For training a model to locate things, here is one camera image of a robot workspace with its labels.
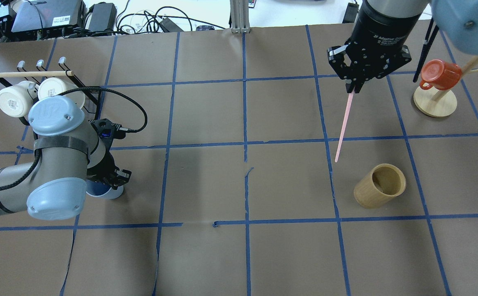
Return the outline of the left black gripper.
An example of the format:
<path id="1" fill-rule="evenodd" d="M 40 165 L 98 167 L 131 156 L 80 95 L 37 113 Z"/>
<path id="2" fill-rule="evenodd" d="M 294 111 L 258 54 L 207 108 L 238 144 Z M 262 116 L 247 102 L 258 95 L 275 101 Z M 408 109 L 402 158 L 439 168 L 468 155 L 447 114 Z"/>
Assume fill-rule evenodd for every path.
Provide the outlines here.
<path id="1" fill-rule="evenodd" d="M 100 160 L 87 169 L 86 180 L 116 190 L 129 182 L 132 172 L 121 170 L 115 165 L 110 148 L 114 140 L 124 139 L 129 130 L 108 119 L 90 120 L 89 123 L 99 137 L 92 156 L 99 155 Z"/>

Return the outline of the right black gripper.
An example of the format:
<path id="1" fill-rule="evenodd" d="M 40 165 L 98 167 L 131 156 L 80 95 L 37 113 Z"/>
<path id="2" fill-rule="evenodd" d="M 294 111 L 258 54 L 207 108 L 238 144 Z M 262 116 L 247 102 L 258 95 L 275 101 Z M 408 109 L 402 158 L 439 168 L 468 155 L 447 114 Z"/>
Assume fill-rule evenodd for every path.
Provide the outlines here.
<path id="1" fill-rule="evenodd" d="M 384 78 L 411 62 L 405 45 L 411 31 L 412 18 L 361 12 L 345 44 L 327 50 L 329 65 L 345 79 L 346 92 L 358 94 L 365 82 Z"/>

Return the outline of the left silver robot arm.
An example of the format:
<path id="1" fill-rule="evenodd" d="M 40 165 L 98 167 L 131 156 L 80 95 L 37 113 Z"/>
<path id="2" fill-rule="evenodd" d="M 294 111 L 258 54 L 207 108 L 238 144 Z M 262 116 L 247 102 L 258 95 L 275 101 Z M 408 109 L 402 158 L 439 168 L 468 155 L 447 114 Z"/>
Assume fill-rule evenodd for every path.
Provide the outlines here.
<path id="1" fill-rule="evenodd" d="M 0 168 L 0 216 L 27 211 L 39 220 L 74 218 L 86 195 L 114 199 L 131 172 L 115 165 L 110 140 L 66 96 L 34 104 L 28 122 L 38 138 L 32 163 Z"/>

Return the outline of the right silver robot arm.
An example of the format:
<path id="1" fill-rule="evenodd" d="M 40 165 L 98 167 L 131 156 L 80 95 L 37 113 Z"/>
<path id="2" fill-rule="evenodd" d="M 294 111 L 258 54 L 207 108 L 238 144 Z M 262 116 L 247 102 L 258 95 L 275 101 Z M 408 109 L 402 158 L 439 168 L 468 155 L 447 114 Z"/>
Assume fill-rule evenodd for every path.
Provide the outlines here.
<path id="1" fill-rule="evenodd" d="M 328 49 L 329 65 L 345 80 L 347 93 L 382 79 L 412 60 L 405 44 L 426 7 L 431 26 L 460 52 L 478 56 L 478 0 L 363 0 L 350 37 Z"/>

